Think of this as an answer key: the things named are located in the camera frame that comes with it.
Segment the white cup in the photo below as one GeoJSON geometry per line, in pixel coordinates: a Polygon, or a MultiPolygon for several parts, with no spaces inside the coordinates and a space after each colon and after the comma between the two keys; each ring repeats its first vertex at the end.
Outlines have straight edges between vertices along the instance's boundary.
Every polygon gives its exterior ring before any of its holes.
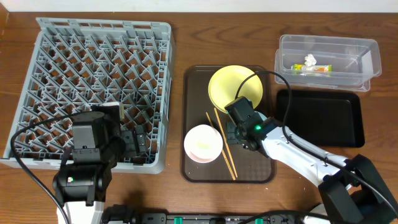
{"type": "Polygon", "coordinates": [[[209,125],[195,126],[185,135],[183,148],[191,150],[196,156],[209,158],[223,146],[221,134],[209,125]]]}

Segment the yellow plate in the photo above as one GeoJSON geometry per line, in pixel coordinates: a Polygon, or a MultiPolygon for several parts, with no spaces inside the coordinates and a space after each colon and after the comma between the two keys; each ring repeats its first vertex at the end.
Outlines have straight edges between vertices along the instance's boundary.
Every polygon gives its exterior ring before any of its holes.
{"type": "MultiPolygon", "coordinates": [[[[225,106],[235,100],[236,93],[242,82],[253,75],[254,71],[240,65],[229,65],[217,70],[210,79],[208,94],[213,105],[226,113],[225,106]]],[[[244,96],[257,107],[262,100],[263,85],[256,75],[246,81],[238,96],[244,96]]]]}

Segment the green snack wrapper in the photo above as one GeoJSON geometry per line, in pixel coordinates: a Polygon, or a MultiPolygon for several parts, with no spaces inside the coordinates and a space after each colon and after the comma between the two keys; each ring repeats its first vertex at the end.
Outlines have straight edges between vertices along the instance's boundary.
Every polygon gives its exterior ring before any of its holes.
{"type": "Polygon", "coordinates": [[[294,75],[330,76],[333,67],[332,65],[313,65],[308,67],[304,64],[294,64],[291,69],[294,71],[294,75]]]}

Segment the white tissue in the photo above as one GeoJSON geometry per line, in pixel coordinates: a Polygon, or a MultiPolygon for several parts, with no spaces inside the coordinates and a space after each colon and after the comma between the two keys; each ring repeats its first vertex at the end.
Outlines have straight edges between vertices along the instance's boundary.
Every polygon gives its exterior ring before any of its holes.
{"type": "Polygon", "coordinates": [[[306,67],[313,67],[317,64],[317,60],[312,54],[308,54],[305,56],[305,66],[306,67]]]}

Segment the light blue bowl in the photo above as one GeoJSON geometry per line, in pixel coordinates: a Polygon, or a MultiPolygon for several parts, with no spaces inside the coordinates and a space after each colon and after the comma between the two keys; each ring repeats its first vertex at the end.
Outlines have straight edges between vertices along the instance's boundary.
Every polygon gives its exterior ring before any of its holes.
{"type": "Polygon", "coordinates": [[[259,116],[261,117],[261,119],[263,121],[267,119],[267,117],[265,115],[263,115],[262,113],[260,113],[260,112],[257,112],[257,113],[259,114],[259,116]]]}

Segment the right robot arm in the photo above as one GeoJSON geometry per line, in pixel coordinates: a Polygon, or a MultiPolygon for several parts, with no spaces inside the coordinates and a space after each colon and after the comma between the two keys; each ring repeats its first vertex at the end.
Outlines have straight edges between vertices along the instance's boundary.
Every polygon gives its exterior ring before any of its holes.
{"type": "Polygon", "coordinates": [[[237,137],[255,151],[289,166],[315,185],[322,203],[310,212],[284,212],[302,223],[390,223],[397,201],[375,165],[327,152],[298,137],[283,122],[262,118],[240,96],[225,107],[237,137]]]}

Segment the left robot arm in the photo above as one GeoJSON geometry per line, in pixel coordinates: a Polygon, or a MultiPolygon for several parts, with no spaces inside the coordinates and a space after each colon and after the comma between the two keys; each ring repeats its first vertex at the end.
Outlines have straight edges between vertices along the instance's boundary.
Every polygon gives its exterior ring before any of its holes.
{"type": "Polygon", "coordinates": [[[105,207],[112,168],[125,157],[134,157],[139,144],[134,131],[121,131],[118,106],[94,106],[73,117],[73,147],[66,153],[73,163],[62,161],[53,178],[59,223],[141,223],[141,216],[128,205],[105,207]]]}

